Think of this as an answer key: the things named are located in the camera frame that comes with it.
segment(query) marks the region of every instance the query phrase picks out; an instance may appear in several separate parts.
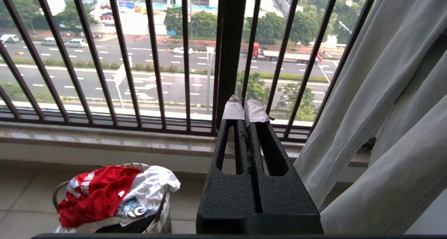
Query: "gray curtain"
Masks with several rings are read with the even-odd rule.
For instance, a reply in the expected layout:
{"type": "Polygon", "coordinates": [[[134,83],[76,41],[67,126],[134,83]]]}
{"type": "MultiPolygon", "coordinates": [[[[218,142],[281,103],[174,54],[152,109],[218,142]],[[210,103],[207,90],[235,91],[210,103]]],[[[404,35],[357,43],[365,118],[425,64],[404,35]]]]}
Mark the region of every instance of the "gray curtain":
{"type": "Polygon", "coordinates": [[[317,207],[357,149],[367,171],[322,213],[325,233],[404,233],[445,188],[447,0],[377,0],[295,168],[317,207]]]}

